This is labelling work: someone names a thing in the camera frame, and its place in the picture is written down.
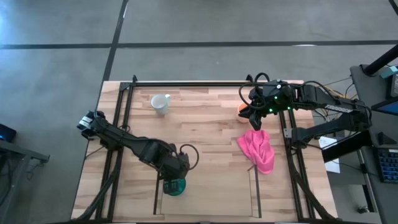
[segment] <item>wooden tabletop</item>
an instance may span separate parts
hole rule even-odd
[[[120,82],[104,82],[98,110],[108,121],[113,120]],[[251,88],[243,88],[247,97]],[[156,94],[170,94],[169,113],[157,116],[150,106]],[[119,125],[124,116],[126,96],[122,103]],[[256,218],[257,194],[254,171],[241,152],[236,139],[248,129],[248,123],[236,120],[242,103],[238,87],[142,87],[134,88],[129,114],[131,134],[159,138],[169,143],[193,144],[200,153],[198,166],[187,175],[187,188],[172,197],[159,190],[157,214],[153,215],[157,173],[139,162],[129,149],[124,150],[114,222],[289,222],[297,221],[287,167],[285,146],[278,116],[262,119],[262,129],[271,137],[275,150],[274,170],[259,172],[262,218]],[[298,127],[314,125],[310,111],[295,111]],[[98,141],[89,143],[87,153],[99,148]],[[190,163],[196,161],[193,150],[184,148]],[[319,149],[303,150],[308,181],[312,192],[328,212],[337,217],[328,176]],[[72,218],[83,213],[98,193],[106,150],[91,155],[84,163]],[[109,194],[105,200],[106,214]],[[307,214],[303,193],[300,198]]]

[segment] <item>orange object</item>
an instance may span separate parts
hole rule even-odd
[[[238,111],[236,112],[236,119],[237,119],[240,123],[247,123],[247,122],[249,122],[249,119],[247,119],[247,118],[242,118],[242,117],[240,117],[240,116],[238,115],[239,112],[240,112],[241,110],[243,110],[243,108],[245,108],[245,107],[247,107],[247,105],[244,104],[244,103],[241,103],[241,104],[238,106]]]

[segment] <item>desk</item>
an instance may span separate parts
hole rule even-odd
[[[365,105],[371,107],[376,103],[380,103],[386,97],[386,81],[377,77],[368,77],[362,72],[358,71],[359,67],[352,67],[351,74],[355,84],[356,91],[360,100],[365,102]],[[384,132],[390,138],[398,141],[398,116],[380,113],[372,111],[372,127],[370,129],[372,143],[376,147],[384,147],[387,149],[397,148],[398,145],[383,145],[379,146],[376,135],[379,132]],[[374,160],[373,152],[371,147],[362,148],[363,157],[366,163],[366,167],[373,174],[378,174],[376,163]],[[397,209],[396,205],[398,202],[398,185],[397,184],[385,184],[380,182],[379,178],[373,175],[369,175],[371,185],[373,188],[374,196],[376,198],[377,208],[379,210],[380,218],[383,223],[396,223],[397,220]]]
[[[114,117],[114,108],[118,97],[120,82],[104,82],[98,103],[98,110],[103,111],[108,121]],[[243,95],[247,96],[251,88],[243,89]],[[155,94],[170,94],[169,113],[159,117],[150,107],[150,98]],[[190,171],[188,178],[210,178],[218,175],[221,171],[227,175],[234,174],[235,170],[247,171],[251,162],[243,155],[236,138],[243,135],[249,124],[236,121],[236,112],[241,100],[238,96],[238,87],[134,87],[131,110],[129,113],[129,126],[131,133],[136,136],[147,136],[160,138],[169,143],[175,143],[177,148],[181,144],[194,144],[200,152],[201,167],[198,165],[199,174]],[[119,123],[123,120],[123,108],[121,110]],[[295,111],[297,126],[313,126],[310,111]],[[122,171],[119,179],[118,194],[114,210],[114,222],[288,222],[297,221],[295,214],[294,198],[290,183],[290,175],[287,168],[286,153],[282,130],[278,116],[268,116],[262,120],[262,127],[271,136],[271,144],[275,150],[275,166],[271,174],[259,173],[259,198],[261,200],[262,218],[249,216],[246,212],[242,214],[225,215],[229,209],[235,209],[231,202],[225,203],[228,208],[219,208],[220,202],[207,198],[202,205],[213,207],[224,215],[180,215],[165,214],[163,208],[157,209],[157,213],[164,215],[153,215],[156,171],[142,164],[125,149],[123,152]],[[99,148],[97,141],[89,143],[87,153]],[[195,153],[189,153],[191,163],[194,163]],[[83,165],[80,183],[76,194],[72,218],[78,217],[91,203],[92,199],[100,189],[101,177],[104,167],[106,151],[102,150],[90,156]],[[331,194],[328,177],[323,163],[322,154],[319,149],[312,147],[303,151],[308,181],[312,192],[328,212],[337,216],[336,208]],[[205,167],[211,169],[202,172]],[[250,173],[251,208],[256,214],[257,195],[254,190],[254,178]],[[234,181],[229,178],[223,181]],[[219,184],[214,180],[212,184],[218,184],[219,188],[229,190],[230,185],[236,182]],[[240,198],[241,192],[235,192],[230,197]],[[303,193],[300,192],[304,214],[307,213]]]

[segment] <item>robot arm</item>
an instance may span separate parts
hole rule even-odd
[[[188,171],[193,168],[190,168],[188,154],[177,152],[174,144],[129,134],[108,123],[104,113],[100,111],[90,111],[81,119],[77,128],[85,138],[98,136],[101,145],[108,150],[117,150],[123,146],[129,148],[141,162],[160,172],[165,180],[165,194],[175,193],[178,190],[175,182],[184,180]]]
[[[312,128],[294,128],[284,130],[288,138],[292,138],[295,147],[305,147],[312,138],[336,131],[364,131],[371,125],[366,110],[369,110],[362,101],[340,98],[332,95],[327,89],[303,84],[289,84],[281,80],[273,80],[267,83],[249,82],[247,85],[255,85],[250,91],[250,103],[246,102],[239,94],[247,107],[240,111],[239,116],[248,118],[255,130],[261,128],[261,118],[269,114],[292,109],[315,110],[324,108],[343,113],[338,119]]]

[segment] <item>white mug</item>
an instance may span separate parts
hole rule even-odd
[[[150,105],[155,109],[159,115],[165,115],[169,111],[170,95],[154,95],[150,99]]]

